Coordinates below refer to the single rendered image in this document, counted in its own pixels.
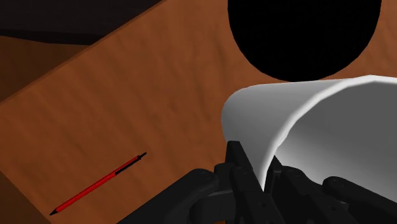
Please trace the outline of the white bowl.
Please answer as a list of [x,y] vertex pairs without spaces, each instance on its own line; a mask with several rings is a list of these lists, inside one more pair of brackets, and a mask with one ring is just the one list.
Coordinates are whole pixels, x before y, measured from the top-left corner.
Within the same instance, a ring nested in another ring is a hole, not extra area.
[[337,176],[397,202],[397,78],[253,85],[227,99],[221,124],[261,186],[276,158],[316,183]]

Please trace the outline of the black round plate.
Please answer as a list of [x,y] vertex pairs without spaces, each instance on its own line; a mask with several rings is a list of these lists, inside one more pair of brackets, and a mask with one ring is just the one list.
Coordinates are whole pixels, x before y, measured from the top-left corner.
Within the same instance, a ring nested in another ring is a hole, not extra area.
[[359,57],[377,26],[382,0],[228,0],[239,50],[282,81],[320,80]]

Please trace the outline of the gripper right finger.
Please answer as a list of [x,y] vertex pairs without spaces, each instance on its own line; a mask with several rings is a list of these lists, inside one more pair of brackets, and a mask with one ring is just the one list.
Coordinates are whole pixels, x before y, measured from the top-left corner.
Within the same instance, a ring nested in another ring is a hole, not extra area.
[[276,157],[267,171],[265,192],[286,224],[397,224],[397,202],[336,176],[317,184]]

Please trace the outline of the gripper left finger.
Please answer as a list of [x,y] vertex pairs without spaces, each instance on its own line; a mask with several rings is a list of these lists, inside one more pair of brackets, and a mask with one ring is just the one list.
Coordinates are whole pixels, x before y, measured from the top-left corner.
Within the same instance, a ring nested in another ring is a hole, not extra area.
[[194,169],[118,224],[284,224],[238,141],[213,171]]

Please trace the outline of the brown wooden table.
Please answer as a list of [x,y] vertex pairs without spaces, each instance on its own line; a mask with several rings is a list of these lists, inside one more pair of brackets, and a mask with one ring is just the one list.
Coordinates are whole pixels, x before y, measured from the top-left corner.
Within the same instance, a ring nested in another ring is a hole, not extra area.
[[[252,66],[228,0],[165,0],[0,103],[0,173],[52,224],[116,224],[188,171],[222,161],[221,111],[236,91],[294,83]],[[397,78],[358,57],[320,80]],[[134,165],[50,213],[134,157]]]

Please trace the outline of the red and black pen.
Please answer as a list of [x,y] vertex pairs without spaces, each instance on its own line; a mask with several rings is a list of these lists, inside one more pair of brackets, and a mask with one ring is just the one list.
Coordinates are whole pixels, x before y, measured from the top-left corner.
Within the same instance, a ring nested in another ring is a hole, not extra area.
[[119,173],[123,172],[124,170],[128,169],[130,166],[134,165],[136,162],[140,161],[147,153],[144,152],[133,159],[129,160],[128,162],[124,163],[117,169],[113,170],[109,174],[105,175],[101,179],[97,180],[95,183],[92,183],[90,186],[76,194],[75,196],[71,197],[67,201],[63,202],[61,205],[57,206],[51,213],[50,216],[57,214],[70,205],[74,204],[76,201],[82,199],[84,196],[88,195],[90,192],[94,191],[98,187],[102,186],[104,183],[108,182],[110,179],[114,178],[115,176],[119,175]]

